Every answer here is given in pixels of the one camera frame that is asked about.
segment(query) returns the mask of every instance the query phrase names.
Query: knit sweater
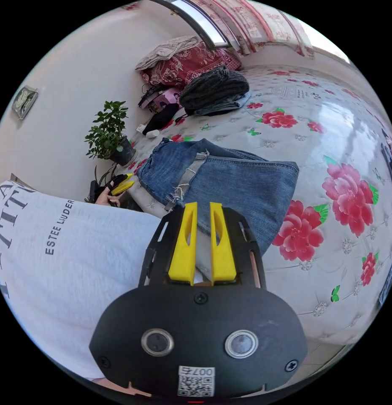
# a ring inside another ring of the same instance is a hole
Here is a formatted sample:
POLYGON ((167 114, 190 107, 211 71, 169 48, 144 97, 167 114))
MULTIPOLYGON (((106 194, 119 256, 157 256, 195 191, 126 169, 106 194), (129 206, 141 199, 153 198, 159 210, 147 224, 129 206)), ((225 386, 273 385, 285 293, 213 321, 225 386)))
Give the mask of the knit sweater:
POLYGON ((249 83, 243 75, 221 66, 193 79, 183 89, 180 104, 186 109, 198 110, 248 91, 249 83))

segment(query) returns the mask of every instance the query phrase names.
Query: white t-shirt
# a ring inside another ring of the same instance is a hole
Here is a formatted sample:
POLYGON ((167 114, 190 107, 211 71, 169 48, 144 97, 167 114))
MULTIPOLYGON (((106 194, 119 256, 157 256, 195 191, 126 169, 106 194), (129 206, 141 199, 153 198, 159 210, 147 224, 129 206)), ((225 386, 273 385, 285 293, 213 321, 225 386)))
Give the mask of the white t-shirt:
POLYGON ((24 331, 48 356, 103 378, 89 351, 106 307, 136 288, 160 220, 0 185, 0 288, 24 331))

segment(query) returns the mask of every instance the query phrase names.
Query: potted plant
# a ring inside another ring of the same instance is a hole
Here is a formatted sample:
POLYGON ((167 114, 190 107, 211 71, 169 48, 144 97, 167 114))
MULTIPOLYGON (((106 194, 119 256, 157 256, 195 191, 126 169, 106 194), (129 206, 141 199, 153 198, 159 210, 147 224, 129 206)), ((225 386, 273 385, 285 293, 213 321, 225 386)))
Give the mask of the potted plant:
POLYGON ((127 116, 125 101, 106 101, 103 111, 96 114, 85 142, 89 143, 87 156, 99 159, 110 159, 120 166, 128 166, 135 158, 136 150, 122 131, 125 129, 124 118, 127 116))

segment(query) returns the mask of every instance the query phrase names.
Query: jeans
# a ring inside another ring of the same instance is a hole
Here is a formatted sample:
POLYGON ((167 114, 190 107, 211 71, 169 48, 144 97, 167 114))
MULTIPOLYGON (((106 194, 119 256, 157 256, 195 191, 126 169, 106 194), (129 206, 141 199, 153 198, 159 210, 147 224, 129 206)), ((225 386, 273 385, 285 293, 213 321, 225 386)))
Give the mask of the jeans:
POLYGON ((237 110, 243 107, 251 98, 252 93, 239 94, 237 96, 228 97, 224 101, 216 104, 209 105, 208 107, 201 108, 195 111, 195 115, 208 115, 217 111, 237 110))
POLYGON ((380 306, 384 304, 384 301, 386 300, 387 295, 390 292, 391 286, 392 286, 392 265, 389 274, 387 275, 386 282, 384 283, 383 289, 381 290, 380 296, 378 298, 380 306))
POLYGON ((269 162, 206 139, 175 143, 164 138, 137 176, 167 210, 197 201, 197 224, 208 235, 210 202, 238 211, 264 254, 286 216, 298 173, 293 162, 269 162))

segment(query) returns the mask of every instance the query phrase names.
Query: red peony print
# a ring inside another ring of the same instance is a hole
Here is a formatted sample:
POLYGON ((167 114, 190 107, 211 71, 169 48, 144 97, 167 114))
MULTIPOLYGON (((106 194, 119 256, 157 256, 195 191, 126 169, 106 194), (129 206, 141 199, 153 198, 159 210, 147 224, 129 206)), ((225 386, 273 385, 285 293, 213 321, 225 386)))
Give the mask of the red peony print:
POLYGON ((272 245, 280 247, 280 254, 286 260, 308 262, 314 257, 314 248, 324 241, 322 232, 317 229, 321 223, 321 215, 313 207, 304 209, 301 201, 292 200, 272 245))
POLYGON ((312 87, 320 87, 320 85, 318 83, 313 83, 312 81, 303 80, 302 82, 305 84, 308 84, 309 86, 312 86, 312 87))
POLYGON ((172 140, 173 142, 183 142, 184 139, 182 138, 182 135, 177 134, 174 135, 173 137, 170 138, 170 140, 172 140))
POLYGON ((298 124, 293 115, 285 114, 281 108, 276 109, 272 113, 265 113, 257 122, 270 125, 272 128, 291 128, 298 124))
POLYGON ((146 162, 146 159, 144 159, 142 162, 139 162, 137 167, 134 170, 134 175, 137 175, 138 169, 146 162))
POLYGON ((342 89, 345 93, 348 93, 350 96, 352 96, 353 98, 356 98, 357 100, 360 100, 359 96, 357 94, 355 94, 354 92, 351 92, 348 89, 342 89))
POLYGON ((269 73, 270 75, 278 75, 278 76, 290 76, 290 73, 283 72, 281 70, 275 70, 274 72, 269 73))
POLYGON ((318 122, 310 121, 307 126, 310 128, 310 131, 319 132, 320 134, 324 133, 324 128, 318 122))
POLYGON ((246 108, 261 108, 263 104, 261 103, 251 103, 246 106, 246 108))
POLYGON ((327 172, 331 177, 325 179, 322 188, 333 200, 335 219, 342 225, 349 225, 351 232, 359 237, 365 230, 365 224, 373 223, 370 204, 375 203, 373 190, 377 190, 361 180, 359 172, 351 165, 328 163, 327 172))
POLYGON ((137 164, 137 162, 132 162, 132 163, 127 167, 127 170, 131 170, 136 164, 137 164))
POLYGON ((184 123, 185 119, 186 119, 185 117, 178 119, 178 122, 176 122, 175 125, 180 125, 180 124, 184 123))
POLYGON ((171 119, 163 128, 162 130, 165 130, 166 128, 169 128, 173 124, 173 120, 171 119))
POLYGON ((362 280, 362 285, 366 286, 370 283, 374 275, 374 266, 376 265, 376 256, 370 252, 367 257, 363 257, 362 275, 360 279, 362 280))
POLYGON ((134 3, 124 5, 121 8, 130 11, 130 10, 135 10, 138 6, 139 6, 139 2, 135 1, 134 3))

